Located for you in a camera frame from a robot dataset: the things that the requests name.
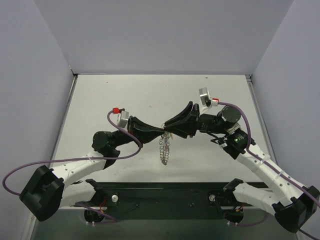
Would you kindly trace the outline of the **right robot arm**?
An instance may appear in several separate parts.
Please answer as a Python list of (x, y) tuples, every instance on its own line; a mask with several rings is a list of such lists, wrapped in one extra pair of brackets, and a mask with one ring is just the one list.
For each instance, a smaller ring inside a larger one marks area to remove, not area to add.
[(247, 167), (270, 189), (269, 192), (234, 180), (227, 190), (238, 202), (273, 215), (287, 231), (297, 233), (320, 206), (320, 192), (295, 180), (264, 153), (251, 135), (249, 121), (236, 105), (213, 98), (203, 106), (190, 102), (178, 115), (164, 123), (166, 132), (181, 138), (197, 131), (222, 134), (218, 145), (234, 160)]

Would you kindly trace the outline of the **metal disc keyring holder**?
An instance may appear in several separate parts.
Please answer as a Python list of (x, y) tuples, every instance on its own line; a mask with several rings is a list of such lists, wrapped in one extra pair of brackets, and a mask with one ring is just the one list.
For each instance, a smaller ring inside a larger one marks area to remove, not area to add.
[(169, 156), (170, 156), (170, 140), (172, 139), (172, 134), (170, 132), (164, 132), (160, 136), (159, 139), (159, 159), (160, 162), (166, 166), (169, 161)]

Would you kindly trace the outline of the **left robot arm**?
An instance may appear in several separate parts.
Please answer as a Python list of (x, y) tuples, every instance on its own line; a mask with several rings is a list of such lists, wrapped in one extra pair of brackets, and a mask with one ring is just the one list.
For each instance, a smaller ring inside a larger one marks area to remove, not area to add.
[(134, 142), (140, 150), (144, 144), (165, 132), (162, 128), (148, 125), (136, 117), (130, 117), (124, 125), (127, 129), (115, 124), (117, 130), (114, 132), (96, 132), (92, 139), (93, 151), (86, 156), (61, 160), (60, 165), (51, 168), (41, 164), (19, 194), (20, 201), (40, 222), (49, 219), (59, 208), (70, 204), (100, 204), (103, 194), (96, 183), (80, 182), (80, 179), (123, 159), (117, 147)]

